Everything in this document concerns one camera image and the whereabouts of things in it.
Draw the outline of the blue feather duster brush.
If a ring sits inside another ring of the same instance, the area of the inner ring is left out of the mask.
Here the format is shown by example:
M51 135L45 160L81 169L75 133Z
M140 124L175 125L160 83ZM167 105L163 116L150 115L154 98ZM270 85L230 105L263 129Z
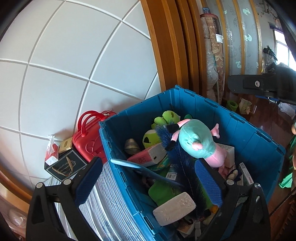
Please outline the blue feather duster brush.
M196 204L190 215L199 219L203 213L204 202L200 182L194 172L194 160L183 150L178 140L167 150L167 154L177 172L177 180L183 186L183 191L187 192Z

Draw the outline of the teal pink plush pig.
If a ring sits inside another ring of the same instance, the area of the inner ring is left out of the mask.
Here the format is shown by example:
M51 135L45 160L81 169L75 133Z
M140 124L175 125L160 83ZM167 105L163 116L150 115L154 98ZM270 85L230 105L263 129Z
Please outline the teal pink plush pig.
M165 150L170 151L180 143L180 146L190 156L203 158L212 168L224 166L227 156L226 150L222 149L213 138L220 138L219 124L209 129L203 122L196 119L185 119L178 123L167 125L166 129L172 133L170 142Z

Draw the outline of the clear tape roll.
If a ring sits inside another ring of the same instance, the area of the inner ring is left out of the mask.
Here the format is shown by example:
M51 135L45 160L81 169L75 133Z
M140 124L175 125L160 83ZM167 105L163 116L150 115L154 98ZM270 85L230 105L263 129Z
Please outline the clear tape roll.
M131 156L140 152L140 147L133 138L129 138L128 140L126 140L125 152Z

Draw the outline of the pink tissue pack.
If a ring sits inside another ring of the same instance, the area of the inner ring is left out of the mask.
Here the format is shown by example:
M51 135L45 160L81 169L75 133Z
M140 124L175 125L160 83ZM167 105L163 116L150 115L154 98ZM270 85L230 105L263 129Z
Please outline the pink tissue pack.
M149 167L158 164L166 155L166 150L161 143L158 143L129 157L127 160L144 167Z

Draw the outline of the white green patch box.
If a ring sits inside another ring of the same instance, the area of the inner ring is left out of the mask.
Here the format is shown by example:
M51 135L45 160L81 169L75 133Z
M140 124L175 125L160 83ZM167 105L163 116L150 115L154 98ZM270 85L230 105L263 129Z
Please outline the white green patch box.
M225 167L231 168L235 164L235 148L233 146L218 144L222 149L226 151Z

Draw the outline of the white lint roller refill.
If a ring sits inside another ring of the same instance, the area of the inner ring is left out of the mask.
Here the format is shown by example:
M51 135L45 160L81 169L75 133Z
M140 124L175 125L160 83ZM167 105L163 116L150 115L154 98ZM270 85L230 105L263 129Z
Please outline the white lint roller refill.
M160 226L170 225L191 213L196 203L187 192L183 192L153 210L153 215Z

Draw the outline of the black coffee cup gift box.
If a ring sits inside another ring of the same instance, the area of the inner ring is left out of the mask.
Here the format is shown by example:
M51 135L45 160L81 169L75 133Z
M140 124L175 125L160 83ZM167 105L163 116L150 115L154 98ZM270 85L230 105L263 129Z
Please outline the black coffee cup gift box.
M88 165L88 161L75 149L65 151L59 155L59 160L48 165L45 163L44 170L59 181L63 181L78 173Z

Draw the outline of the red white tissue box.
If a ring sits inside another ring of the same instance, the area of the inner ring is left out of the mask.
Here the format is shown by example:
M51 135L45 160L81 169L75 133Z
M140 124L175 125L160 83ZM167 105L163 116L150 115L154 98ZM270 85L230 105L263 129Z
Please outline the red white tissue box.
M48 142L46 154L45 154L45 163L48 166L53 165L58 161L59 159L58 156L59 156L59 147L55 143L55 136L49 135L49 142Z

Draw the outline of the gold small box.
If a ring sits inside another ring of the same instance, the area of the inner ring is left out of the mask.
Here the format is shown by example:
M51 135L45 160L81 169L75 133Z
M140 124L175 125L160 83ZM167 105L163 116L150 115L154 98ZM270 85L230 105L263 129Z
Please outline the gold small box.
M67 138L66 140L63 140L60 145L59 145L59 153L63 153L65 151L68 151L70 149L72 149L72 145L73 145L73 138Z

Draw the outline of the green rolled mat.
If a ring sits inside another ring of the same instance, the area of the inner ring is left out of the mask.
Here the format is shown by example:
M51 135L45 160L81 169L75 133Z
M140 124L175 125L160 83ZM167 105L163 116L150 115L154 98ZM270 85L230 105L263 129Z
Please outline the green rolled mat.
M227 109L229 109L230 111L236 112L237 108L238 108L238 104L233 101L233 100L228 100L227 101Z

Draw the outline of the red mini suitcase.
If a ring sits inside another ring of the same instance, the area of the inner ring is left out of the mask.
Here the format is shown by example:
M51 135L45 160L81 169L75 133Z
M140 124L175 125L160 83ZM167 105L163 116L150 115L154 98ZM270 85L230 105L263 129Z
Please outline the red mini suitcase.
M72 142L78 152L88 162L94 157L99 157L103 163L107 162L99 134L99 122L113 115L116 115L113 110L105 110L101 113L89 110L83 113L79 118L77 132L74 133Z

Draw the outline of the blue plastic storage crate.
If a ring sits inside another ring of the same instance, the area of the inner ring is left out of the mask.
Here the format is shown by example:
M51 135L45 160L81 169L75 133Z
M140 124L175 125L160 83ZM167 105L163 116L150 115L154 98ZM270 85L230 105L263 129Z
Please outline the blue plastic storage crate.
M219 125L221 144L233 146L236 164L244 163L251 177L262 186L269 200L280 176L285 149L270 135L245 118L191 90L175 86L100 123L100 137L108 159L126 159L125 142L142 143L152 121L172 110L180 116L190 114L209 128ZM160 226L152 211L155 203L144 189L140 176L130 168L111 164L110 168L128 207L136 230L135 240L176 240L173 226Z

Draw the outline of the rolled patterned carpet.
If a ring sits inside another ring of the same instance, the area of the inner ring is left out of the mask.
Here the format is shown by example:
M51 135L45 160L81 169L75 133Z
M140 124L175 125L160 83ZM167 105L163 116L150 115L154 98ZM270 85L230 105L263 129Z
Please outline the rolled patterned carpet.
M207 97L221 103L225 87L223 36L219 18L214 14L202 14L206 49Z

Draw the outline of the green frog plush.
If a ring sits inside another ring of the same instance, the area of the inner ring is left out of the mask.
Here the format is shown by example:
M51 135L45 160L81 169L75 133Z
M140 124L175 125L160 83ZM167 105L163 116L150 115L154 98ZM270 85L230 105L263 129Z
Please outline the green frog plush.
M151 129L148 130L143 138L142 144L147 149L155 144L161 142L157 134L159 128L165 128L167 125L177 123L181 120L181 117L172 110L164 111L162 116L158 116L154 119L154 122L151 124Z

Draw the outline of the wooden bed frame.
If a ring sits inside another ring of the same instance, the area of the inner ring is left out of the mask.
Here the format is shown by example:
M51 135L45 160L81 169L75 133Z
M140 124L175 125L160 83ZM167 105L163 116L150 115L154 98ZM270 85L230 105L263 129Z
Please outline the wooden bed frame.
M175 85L207 95L204 32L198 1L142 0L161 90Z

